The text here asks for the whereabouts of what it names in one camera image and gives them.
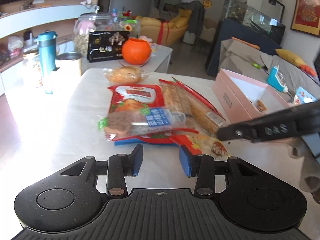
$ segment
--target teal thermos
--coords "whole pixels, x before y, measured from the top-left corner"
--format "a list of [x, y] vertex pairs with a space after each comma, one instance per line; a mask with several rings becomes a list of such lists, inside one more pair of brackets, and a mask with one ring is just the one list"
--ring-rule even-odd
[[47, 94], [52, 94], [52, 87], [50, 84], [51, 71], [56, 67], [55, 60], [56, 52], [56, 32], [44, 32], [38, 36], [38, 49], [40, 57], [40, 68], [42, 76], [42, 84], [44, 91]]

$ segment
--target orange pumpkin bucket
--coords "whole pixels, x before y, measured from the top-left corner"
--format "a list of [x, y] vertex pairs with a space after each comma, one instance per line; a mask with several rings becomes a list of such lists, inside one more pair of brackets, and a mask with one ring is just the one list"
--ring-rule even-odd
[[129, 38], [122, 46], [122, 56], [131, 65], [143, 65], [150, 57], [151, 48], [148, 42]]

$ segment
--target framed picture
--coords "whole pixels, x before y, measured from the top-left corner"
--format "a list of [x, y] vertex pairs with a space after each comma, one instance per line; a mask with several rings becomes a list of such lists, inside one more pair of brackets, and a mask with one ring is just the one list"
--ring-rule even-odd
[[292, 30], [320, 35], [320, 0], [297, 0]]

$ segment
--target gray coat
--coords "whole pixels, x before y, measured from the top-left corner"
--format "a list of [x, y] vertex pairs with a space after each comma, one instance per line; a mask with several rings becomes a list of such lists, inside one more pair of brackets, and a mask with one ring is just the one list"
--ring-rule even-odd
[[192, 1], [190, 3], [179, 3], [178, 7], [183, 9], [191, 9], [192, 14], [189, 19], [188, 32], [194, 33], [199, 37], [202, 33], [204, 21], [204, 6], [200, 1]]

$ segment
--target black snack bag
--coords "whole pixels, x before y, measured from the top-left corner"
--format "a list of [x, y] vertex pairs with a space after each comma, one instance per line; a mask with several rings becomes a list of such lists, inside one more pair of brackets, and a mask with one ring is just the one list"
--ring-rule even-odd
[[123, 59], [122, 45], [129, 39], [127, 31], [96, 31], [89, 34], [89, 62]]

